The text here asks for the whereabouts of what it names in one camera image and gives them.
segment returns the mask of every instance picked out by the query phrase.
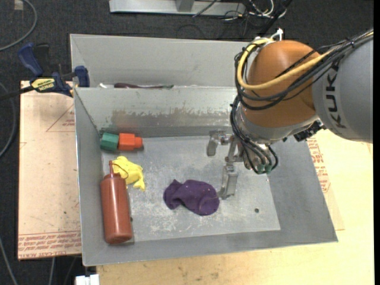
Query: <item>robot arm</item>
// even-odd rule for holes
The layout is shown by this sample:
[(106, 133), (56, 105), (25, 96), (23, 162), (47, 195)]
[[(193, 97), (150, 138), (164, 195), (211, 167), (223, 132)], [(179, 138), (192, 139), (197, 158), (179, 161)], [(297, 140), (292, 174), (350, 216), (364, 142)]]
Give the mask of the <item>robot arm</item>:
[(373, 29), (319, 51), (257, 38), (238, 54), (230, 120), (249, 169), (270, 172), (277, 165), (272, 143), (321, 127), (372, 142)]

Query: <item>green block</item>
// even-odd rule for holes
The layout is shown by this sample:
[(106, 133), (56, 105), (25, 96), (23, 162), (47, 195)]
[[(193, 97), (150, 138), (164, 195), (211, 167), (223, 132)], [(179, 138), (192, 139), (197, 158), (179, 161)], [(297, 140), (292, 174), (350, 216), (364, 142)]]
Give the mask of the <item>green block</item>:
[(111, 133), (103, 133), (100, 141), (100, 148), (108, 151), (116, 151), (118, 149), (119, 136)]

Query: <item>orange block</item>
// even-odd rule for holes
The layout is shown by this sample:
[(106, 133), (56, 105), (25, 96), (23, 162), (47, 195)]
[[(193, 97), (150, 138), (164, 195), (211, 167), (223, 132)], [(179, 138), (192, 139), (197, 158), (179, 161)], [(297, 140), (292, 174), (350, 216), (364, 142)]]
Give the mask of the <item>orange block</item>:
[(119, 134), (118, 149), (121, 151), (133, 151), (143, 146), (143, 139), (130, 133)]

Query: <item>cardboard sheet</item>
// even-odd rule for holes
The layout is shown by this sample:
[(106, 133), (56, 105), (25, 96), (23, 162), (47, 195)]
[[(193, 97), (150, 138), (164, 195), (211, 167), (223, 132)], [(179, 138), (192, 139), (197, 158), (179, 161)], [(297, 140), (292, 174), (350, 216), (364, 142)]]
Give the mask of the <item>cardboard sheet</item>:
[(20, 103), (18, 259), (81, 253), (73, 98)]

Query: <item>yellow toy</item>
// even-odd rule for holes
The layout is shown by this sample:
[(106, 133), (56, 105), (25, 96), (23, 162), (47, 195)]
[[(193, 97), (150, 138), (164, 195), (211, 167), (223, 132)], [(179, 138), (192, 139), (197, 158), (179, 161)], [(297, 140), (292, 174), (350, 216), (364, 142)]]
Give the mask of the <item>yellow toy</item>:
[(113, 171), (119, 173), (127, 185), (134, 183), (134, 188), (140, 188), (142, 191), (145, 191), (144, 175), (141, 166), (129, 161), (124, 156), (119, 156), (116, 160), (113, 160), (112, 166)]

